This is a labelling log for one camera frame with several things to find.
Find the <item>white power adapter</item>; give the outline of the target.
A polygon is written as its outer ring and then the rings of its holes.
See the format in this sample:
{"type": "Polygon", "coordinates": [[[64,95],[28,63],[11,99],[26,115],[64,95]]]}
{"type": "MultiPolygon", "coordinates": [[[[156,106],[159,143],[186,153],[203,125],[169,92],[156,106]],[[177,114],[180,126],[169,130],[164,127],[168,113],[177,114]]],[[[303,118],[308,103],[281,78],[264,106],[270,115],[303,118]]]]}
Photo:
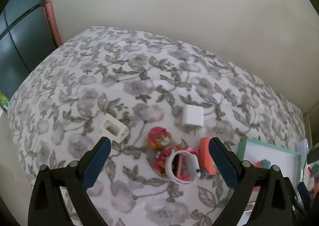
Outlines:
{"type": "Polygon", "coordinates": [[[202,128],[204,126],[203,107],[185,105],[182,112],[182,127],[202,128]]]}

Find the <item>pink wooden pole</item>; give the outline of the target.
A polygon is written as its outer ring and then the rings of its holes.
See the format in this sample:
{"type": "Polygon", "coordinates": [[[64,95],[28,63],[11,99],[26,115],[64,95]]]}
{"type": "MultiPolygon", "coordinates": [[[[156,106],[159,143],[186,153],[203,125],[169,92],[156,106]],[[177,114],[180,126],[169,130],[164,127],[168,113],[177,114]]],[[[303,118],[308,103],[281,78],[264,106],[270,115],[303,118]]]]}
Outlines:
{"type": "Polygon", "coordinates": [[[53,10],[53,3],[46,2],[42,6],[42,9],[43,9],[44,17],[46,19],[46,23],[53,37],[53,41],[55,42],[57,47],[60,47],[62,45],[62,40],[57,27],[57,22],[56,22],[54,10],[53,10]]]}

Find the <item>orange blue foam block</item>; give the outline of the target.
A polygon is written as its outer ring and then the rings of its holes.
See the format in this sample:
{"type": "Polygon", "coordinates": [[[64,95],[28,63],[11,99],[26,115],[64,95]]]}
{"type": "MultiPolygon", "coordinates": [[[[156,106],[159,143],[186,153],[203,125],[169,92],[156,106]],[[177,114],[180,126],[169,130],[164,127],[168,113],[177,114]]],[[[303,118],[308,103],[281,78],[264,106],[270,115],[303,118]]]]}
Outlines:
{"type": "Polygon", "coordinates": [[[263,160],[255,162],[253,165],[256,168],[269,169],[271,167],[271,162],[264,158],[263,160]]]}

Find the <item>dark blue cabinet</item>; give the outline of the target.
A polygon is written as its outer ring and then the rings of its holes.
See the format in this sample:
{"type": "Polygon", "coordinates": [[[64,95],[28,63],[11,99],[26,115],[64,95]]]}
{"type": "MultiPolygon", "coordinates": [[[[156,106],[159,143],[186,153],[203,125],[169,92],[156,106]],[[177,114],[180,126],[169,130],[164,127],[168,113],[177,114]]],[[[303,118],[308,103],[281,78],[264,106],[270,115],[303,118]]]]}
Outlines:
{"type": "Polygon", "coordinates": [[[8,0],[1,10],[1,92],[11,99],[56,48],[44,0],[8,0]]]}

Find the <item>teal rimmed white tray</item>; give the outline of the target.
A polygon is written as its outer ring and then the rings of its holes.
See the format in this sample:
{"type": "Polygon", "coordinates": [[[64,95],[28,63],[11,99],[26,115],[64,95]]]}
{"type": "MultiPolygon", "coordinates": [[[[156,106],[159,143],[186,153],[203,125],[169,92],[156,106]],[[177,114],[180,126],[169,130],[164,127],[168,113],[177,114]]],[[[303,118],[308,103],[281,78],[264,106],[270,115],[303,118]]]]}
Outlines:
{"type": "Polygon", "coordinates": [[[259,140],[247,139],[239,143],[237,156],[241,161],[250,161],[254,166],[262,160],[279,166],[282,175],[288,177],[294,189],[297,189],[301,176],[300,153],[259,140]]]}

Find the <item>white device with light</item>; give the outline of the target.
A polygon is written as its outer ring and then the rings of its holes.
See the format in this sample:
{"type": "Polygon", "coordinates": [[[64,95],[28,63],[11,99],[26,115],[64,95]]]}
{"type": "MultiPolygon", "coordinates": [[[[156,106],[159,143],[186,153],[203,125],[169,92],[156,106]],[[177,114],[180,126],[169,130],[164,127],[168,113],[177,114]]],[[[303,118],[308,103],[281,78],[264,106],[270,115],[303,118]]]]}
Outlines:
{"type": "Polygon", "coordinates": [[[302,156],[307,156],[307,154],[309,153],[309,145],[307,139],[304,139],[299,142],[299,153],[302,156]]]}

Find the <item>coral pink foam block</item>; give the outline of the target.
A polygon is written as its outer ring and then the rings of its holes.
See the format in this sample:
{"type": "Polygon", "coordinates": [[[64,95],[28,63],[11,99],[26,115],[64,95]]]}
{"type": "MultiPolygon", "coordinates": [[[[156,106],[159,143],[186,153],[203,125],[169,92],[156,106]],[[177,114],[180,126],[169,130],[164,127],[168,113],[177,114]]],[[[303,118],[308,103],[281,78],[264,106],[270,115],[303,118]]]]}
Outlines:
{"type": "Polygon", "coordinates": [[[216,168],[214,165],[214,161],[209,153],[209,142],[211,140],[211,136],[207,136],[200,140],[200,169],[205,175],[215,175],[216,168]]]}

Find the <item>white rectangular frame box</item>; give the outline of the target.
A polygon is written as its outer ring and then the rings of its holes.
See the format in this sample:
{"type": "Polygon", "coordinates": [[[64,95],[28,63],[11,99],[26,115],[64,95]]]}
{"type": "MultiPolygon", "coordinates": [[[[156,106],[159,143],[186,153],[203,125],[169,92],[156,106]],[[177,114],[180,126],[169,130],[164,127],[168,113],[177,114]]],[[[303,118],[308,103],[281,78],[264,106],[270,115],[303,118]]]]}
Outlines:
{"type": "Polygon", "coordinates": [[[121,143],[129,133],[130,131],[125,124],[110,114],[105,115],[101,125],[101,136],[107,137],[113,142],[121,143]]]}

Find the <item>floral grey white blanket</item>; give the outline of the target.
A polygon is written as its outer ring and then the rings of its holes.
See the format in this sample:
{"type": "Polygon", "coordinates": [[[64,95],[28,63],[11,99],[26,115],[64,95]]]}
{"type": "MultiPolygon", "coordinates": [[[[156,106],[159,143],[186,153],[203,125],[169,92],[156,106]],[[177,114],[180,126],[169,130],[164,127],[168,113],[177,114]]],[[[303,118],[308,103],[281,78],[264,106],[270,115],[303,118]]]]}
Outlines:
{"type": "Polygon", "coordinates": [[[154,127],[183,147],[216,136],[233,152],[245,139],[291,151],[305,139],[300,109],[232,62],[168,37],[94,26],[44,59],[10,101],[30,183],[42,164],[64,167],[91,150],[106,114],[130,131],[88,190],[109,225],[211,225],[226,205],[219,175],[183,187],[152,169],[146,139],[154,127]],[[182,127],[185,105],[203,107],[202,128],[182,127]]]}

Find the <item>pink puppy figurine toy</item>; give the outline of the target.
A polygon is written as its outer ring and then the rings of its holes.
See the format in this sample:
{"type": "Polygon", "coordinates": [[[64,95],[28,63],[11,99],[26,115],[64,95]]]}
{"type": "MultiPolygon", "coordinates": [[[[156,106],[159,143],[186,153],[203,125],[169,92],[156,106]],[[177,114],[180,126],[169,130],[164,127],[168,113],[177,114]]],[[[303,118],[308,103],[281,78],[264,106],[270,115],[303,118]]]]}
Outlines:
{"type": "Polygon", "coordinates": [[[147,134],[147,148],[155,152],[154,161],[151,164],[152,169],[160,176],[166,176],[165,162],[173,150],[188,151],[195,154],[199,161],[200,152],[198,149],[185,148],[182,145],[176,145],[171,134],[163,127],[154,127],[147,134]]]}

